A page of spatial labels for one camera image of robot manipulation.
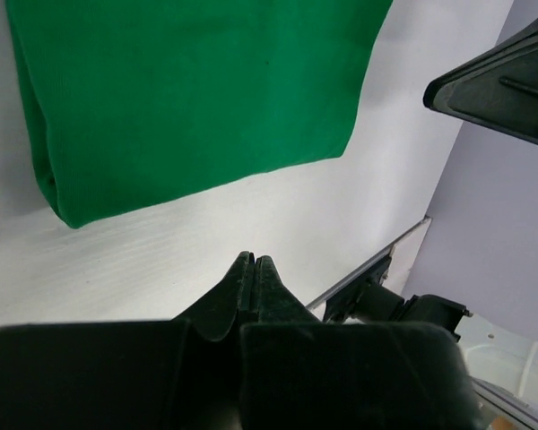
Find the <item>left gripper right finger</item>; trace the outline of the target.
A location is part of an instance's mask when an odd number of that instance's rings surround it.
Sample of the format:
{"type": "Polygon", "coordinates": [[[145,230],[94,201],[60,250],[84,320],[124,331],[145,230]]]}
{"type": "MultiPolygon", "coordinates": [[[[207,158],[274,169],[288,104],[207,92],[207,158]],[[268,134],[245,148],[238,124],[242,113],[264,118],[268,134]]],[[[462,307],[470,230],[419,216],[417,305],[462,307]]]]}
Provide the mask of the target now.
{"type": "Polygon", "coordinates": [[[259,321],[240,331],[246,429],[479,429],[456,342],[425,322],[259,321]]]}

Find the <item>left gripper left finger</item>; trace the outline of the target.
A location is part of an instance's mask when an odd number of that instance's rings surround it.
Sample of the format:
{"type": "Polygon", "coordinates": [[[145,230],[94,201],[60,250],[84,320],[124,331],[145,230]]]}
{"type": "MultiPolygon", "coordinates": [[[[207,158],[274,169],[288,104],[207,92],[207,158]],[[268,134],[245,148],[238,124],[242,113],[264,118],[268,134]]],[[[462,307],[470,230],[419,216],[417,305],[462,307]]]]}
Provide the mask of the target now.
{"type": "Polygon", "coordinates": [[[239,386],[254,255],[166,321],[0,327],[0,429],[178,429],[239,386]]]}

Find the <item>green t shirt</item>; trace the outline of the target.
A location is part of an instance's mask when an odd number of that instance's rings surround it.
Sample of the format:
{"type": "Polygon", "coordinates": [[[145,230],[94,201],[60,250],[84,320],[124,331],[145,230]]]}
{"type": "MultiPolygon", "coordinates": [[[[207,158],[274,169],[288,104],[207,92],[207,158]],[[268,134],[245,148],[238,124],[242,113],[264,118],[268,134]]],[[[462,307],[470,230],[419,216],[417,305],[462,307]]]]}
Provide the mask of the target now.
{"type": "Polygon", "coordinates": [[[341,156],[387,1],[9,1],[35,177],[79,228],[341,156]]]}

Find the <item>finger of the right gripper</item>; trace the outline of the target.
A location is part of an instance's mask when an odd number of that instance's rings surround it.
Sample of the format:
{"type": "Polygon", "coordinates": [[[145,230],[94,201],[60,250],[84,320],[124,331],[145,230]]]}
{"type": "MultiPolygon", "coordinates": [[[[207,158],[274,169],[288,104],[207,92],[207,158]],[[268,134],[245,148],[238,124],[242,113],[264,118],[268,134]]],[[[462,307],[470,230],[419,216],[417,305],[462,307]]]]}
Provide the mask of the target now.
{"type": "Polygon", "coordinates": [[[423,105],[538,145],[538,18],[430,82],[423,105]]]}

